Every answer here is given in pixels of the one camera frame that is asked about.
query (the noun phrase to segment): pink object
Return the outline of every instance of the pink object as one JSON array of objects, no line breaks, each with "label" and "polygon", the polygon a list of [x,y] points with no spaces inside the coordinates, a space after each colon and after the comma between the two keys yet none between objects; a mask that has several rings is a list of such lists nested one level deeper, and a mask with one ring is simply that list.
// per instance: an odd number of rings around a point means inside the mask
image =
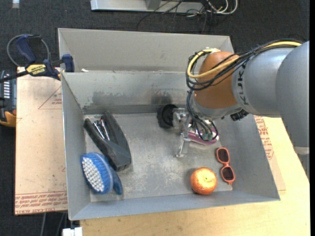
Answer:
[{"label": "pink object", "polygon": [[216,150],[217,160],[223,164],[221,168],[221,177],[228,184],[232,184],[235,181],[235,173],[232,167],[229,165],[230,153],[225,147],[219,147]]},{"label": "pink object", "polygon": [[190,132],[188,132],[188,138],[190,138],[192,142],[195,142],[195,143],[198,143],[198,144],[211,145],[211,144],[215,144],[218,141],[219,136],[217,136],[214,140],[204,141],[197,134],[195,134],[194,132],[190,131]]}]

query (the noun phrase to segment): hairbrush bristles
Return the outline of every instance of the hairbrush bristles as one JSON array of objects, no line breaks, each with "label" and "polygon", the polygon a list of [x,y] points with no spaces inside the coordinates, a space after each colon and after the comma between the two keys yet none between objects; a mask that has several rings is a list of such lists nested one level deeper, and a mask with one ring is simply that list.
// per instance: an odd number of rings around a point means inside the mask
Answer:
[{"label": "hairbrush bristles", "polygon": [[99,153],[91,152],[81,156],[81,166],[88,185],[99,194],[113,189],[113,176],[110,166]]}]

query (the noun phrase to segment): blue hairbrush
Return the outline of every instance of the blue hairbrush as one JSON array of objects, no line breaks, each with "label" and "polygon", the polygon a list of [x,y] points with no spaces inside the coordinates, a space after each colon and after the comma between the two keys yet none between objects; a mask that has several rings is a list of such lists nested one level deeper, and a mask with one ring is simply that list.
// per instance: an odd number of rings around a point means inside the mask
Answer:
[{"label": "blue hairbrush", "polygon": [[90,152],[82,155],[81,166],[88,185],[95,193],[106,194],[112,189],[118,195],[123,193],[119,176],[103,154]]}]

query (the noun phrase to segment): power cord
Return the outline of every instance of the power cord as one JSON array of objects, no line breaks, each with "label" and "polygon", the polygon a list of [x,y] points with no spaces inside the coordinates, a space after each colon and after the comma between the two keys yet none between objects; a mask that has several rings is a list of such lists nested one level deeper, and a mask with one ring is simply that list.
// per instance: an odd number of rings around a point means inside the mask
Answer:
[{"label": "power cord", "polygon": [[[257,54],[265,52],[270,49],[279,48],[279,47],[297,47],[300,46],[303,42],[300,40],[291,40],[291,39],[280,39],[268,42],[264,45],[260,45],[254,49],[251,49],[248,52],[232,54],[229,57],[222,60],[220,63],[215,65],[211,70],[204,72],[202,74],[195,75],[194,69],[196,67],[197,61],[200,57],[210,54],[216,49],[205,49],[200,52],[195,53],[195,55],[189,58],[189,63],[186,69],[186,83],[191,90],[203,90],[210,86],[215,86],[225,80],[227,77],[231,76],[239,67],[244,66],[246,62],[254,57]],[[213,74],[216,71],[220,71],[217,75],[207,81],[198,81],[198,79],[204,78],[210,74]]]},{"label": "power cord", "polygon": [[212,9],[212,10],[208,10],[208,12],[214,11],[215,13],[221,14],[221,15],[231,15],[231,14],[233,14],[233,13],[237,10],[237,7],[238,7],[238,0],[234,0],[234,3],[235,3],[235,4],[234,4],[234,8],[233,8],[231,11],[229,11],[229,12],[226,12],[226,10],[227,10],[228,7],[229,7],[228,0],[225,0],[226,6],[225,6],[225,9],[223,9],[223,10],[221,10],[221,9],[216,9],[216,8],[212,5],[212,3],[210,2],[210,0],[206,0],[206,2],[207,2],[207,4],[210,6],[210,8]]},{"label": "power cord", "polygon": [[[191,96],[192,96],[192,90],[188,91],[188,95],[186,98],[186,108],[192,120],[191,127],[197,131],[199,138],[201,138],[202,140],[213,141],[214,139],[217,138],[219,134],[218,129],[213,121],[210,121],[211,125],[209,125],[203,118],[201,118],[197,114],[197,112],[194,110],[194,108],[192,107],[190,103]],[[198,125],[201,126],[201,128],[203,129],[203,132],[200,132],[200,128],[198,127]]]},{"label": "power cord", "polygon": [[[21,35],[17,35],[17,36],[15,36],[15,37],[11,38],[10,41],[8,42],[7,46],[6,46],[6,53],[7,53],[8,57],[9,57],[9,59],[10,59],[10,60],[13,62],[13,64],[15,64],[17,67],[20,67],[20,66],[22,66],[22,65],[19,65],[19,64],[13,59],[13,57],[12,57],[12,55],[11,55],[11,53],[10,53],[10,46],[11,46],[11,44],[12,44],[12,42],[13,42],[14,40],[16,40],[16,39],[18,39],[19,37],[24,36],[24,35],[25,35],[25,34],[21,34]],[[46,48],[46,51],[47,51],[47,59],[50,60],[50,50],[49,50],[49,47],[48,47],[47,43],[41,38],[41,36],[40,36],[40,35],[30,35],[30,34],[28,34],[28,36],[30,36],[30,37],[38,37],[38,38],[41,39],[41,42],[44,44],[44,46],[45,46],[45,48]]]},{"label": "power cord", "polygon": [[43,215],[43,222],[41,224],[41,229],[40,229],[40,236],[44,235],[44,228],[45,228],[45,223],[46,223],[46,217],[47,217],[47,213],[44,213],[44,215]]},{"label": "power cord", "polygon": [[[141,22],[142,22],[145,18],[147,18],[147,17],[149,17],[150,15],[152,15],[153,13],[157,12],[159,9],[161,9],[162,7],[164,7],[165,5],[167,5],[168,3],[172,2],[172,1],[174,1],[174,0],[169,0],[169,1],[167,1],[166,3],[162,4],[161,6],[159,6],[158,8],[156,8],[155,10],[149,12],[147,15],[145,15],[143,18],[141,18],[140,21],[137,23],[136,29],[138,30],[138,28],[139,28]],[[168,12],[170,12],[171,10],[177,8],[177,7],[181,4],[181,2],[182,2],[182,1],[180,0],[174,7],[172,7],[171,9],[169,9]]]},{"label": "power cord", "polygon": [[63,222],[63,224],[65,224],[65,222],[66,222],[66,215],[67,215],[67,213],[65,212],[65,213],[63,213],[62,216],[61,216],[59,225],[58,225],[58,227],[57,227],[56,236],[59,236],[60,227],[61,227],[62,222]]}]

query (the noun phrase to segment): sunglasses lens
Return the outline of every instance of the sunglasses lens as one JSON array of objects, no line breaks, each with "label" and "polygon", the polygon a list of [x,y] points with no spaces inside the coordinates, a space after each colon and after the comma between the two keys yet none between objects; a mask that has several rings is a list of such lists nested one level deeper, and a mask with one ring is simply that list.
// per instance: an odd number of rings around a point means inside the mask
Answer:
[{"label": "sunglasses lens", "polygon": [[225,149],[223,148],[219,148],[218,149],[218,158],[222,161],[222,162],[228,162],[228,153]]},{"label": "sunglasses lens", "polygon": [[225,168],[222,170],[222,177],[223,177],[225,180],[233,180],[233,179],[234,179],[234,173],[233,173],[231,167],[225,167]]}]

